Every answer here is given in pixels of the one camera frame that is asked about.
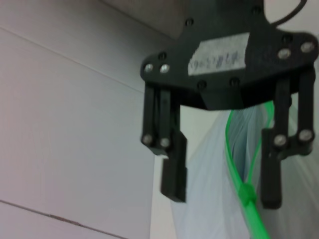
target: white ceiling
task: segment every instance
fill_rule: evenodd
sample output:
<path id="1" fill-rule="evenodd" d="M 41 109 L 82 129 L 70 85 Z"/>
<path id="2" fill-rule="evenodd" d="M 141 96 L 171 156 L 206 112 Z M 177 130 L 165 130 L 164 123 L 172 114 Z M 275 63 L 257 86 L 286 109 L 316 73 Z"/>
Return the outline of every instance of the white ceiling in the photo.
<path id="1" fill-rule="evenodd" d="M 189 0 L 101 1 L 175 39 L 182 31 L 189 2 Z"/>

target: silver screw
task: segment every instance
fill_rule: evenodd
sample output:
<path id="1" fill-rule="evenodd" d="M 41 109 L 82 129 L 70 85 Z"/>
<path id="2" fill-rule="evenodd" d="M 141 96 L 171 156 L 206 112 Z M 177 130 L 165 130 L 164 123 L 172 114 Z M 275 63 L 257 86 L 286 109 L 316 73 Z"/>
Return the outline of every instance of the silver screw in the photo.
<path id="1" fill-rule="evenodd" d="M 144 71 L 149 73 L 153 70 L 153 65 L 151 63 L 147 64 L 144 68 Z"/>
<path id="2" fill-rule="evenodd" d="M 169 71 L 169 65 L 168 64 L 164 64 L 160 67 L 159 72 L 161 73 L 167 73 Z"/>
<path id="3" fill-rule="evenodd" d="M 313 132 L 310 129 L 303 129 L 299 133 L 299 140 L 308 141 L 313 137 Z"/>
<path id="4" fill-rule="evenodd" d="M 287 138 L 283 134 L 279 134 L 274 138 L 275 146 L 278 146 L 278 147 L 284 146 L 286 142 L 287 142 Z"/>
<path id="5" fill-rule="evenodd" d="M 315 48 L 315 45 L 312 42 L 305 42 L 304 44 L 301 45 L 301 51 L 303 53 L 309 53 L 311 51 L 313 51 Z"/>
<path id="6" fill-rule="evenodd" d="M 160 145 L 163 147 L 163 148 L 167 148 L 169 147 L 170 145 L 170 140 L 168 138 L 162 138 L 160 140 Z"/>
<path id="7" fill-rule="evenodd" d="M 143 141 L 143 144 L 150 145 L 153 142 L 153 137 L 150 134 L 145 134 L 143 136 L 142 141 Z"/>
<path id="8" fill-rule="evenodd" d="M 278 52 L 278 57 L 281 60 L 286 60 L 291 56 L 291 50 L 288 48 L 283 48 Z"/>

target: black plastic part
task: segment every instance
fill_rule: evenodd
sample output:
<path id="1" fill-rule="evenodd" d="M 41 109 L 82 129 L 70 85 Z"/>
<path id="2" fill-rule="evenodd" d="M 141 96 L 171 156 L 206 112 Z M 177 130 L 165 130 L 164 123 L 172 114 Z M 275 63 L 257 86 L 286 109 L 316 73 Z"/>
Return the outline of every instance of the black plastic part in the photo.
<path id="1" fill-rule="evenodd" d="M 189 74 L 190 60 L 200 43 L 244 33 L 249 34 L 244 68 Z M 312 51 L 302 51 L 305 42 L 313 43 Z M 284 48 L 290 51 L 285 59 L 279 56 Z M 318 54 L 315 36 L 282 31 L 269 23 L 262 0 L 192 0 L 184 31 L 175 46 L 147 57 L 141 66 L 146 84 L 142 142 L 145 135 L 151 135 L 152 142 L 144 144 L 154 154 L 169 157 L 163 163 L 162 193 L 174 201 L 185 201 L 186 138 L 179 129 L 180 105 L 236 110 L 274 101 L 274 127 L 262 131 L 261 200 L 265 208 L 279 208 L 281 160 L 307 155 L 312 150 L 314 62 Z M 144 68 L 149 63 L 153 70 L 147 72 Z M 159 71 L 163 64 L 169 65 L 166 73 Z M 289 137 L 291 94 L 297 92 L 298 132 Z M 300 140 L 302 130 L 310 130 L 312 137 Z M 286 143 L 275 145 L 277 135 L 284 135 Z M 162 139 L 168 139 L 169 146 L 164 147 Z"/>

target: white label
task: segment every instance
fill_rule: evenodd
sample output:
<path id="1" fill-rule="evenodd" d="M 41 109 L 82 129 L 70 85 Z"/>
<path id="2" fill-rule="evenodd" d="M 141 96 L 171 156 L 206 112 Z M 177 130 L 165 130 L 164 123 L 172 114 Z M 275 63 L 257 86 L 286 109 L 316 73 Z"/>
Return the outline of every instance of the white label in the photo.
<path id="1" fill-rule="evenodd" d="M 188 64 L 188 75 L 243 69 L 249 33 L 202 41 Z"/>

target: black cable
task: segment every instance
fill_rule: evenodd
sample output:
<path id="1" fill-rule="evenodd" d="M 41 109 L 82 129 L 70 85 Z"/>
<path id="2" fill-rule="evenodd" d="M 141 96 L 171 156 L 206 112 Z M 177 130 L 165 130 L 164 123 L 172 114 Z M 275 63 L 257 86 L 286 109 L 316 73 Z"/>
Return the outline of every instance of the black cable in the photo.
<path id="1" fill-rule="evenodd" d="M 290 12 L 287 16 L 285 16 L 284 18 L 275 21 L 272 23 L 272 25 L 274 26 L 279 26 L 287 21 L 289 21 L 291 18 L 293 18 L 294 16 L 296 16 L 306 5 L 307 0 L 301 0 L 300 3 L 298 4 L 298 6 L 292 11 Z"/>

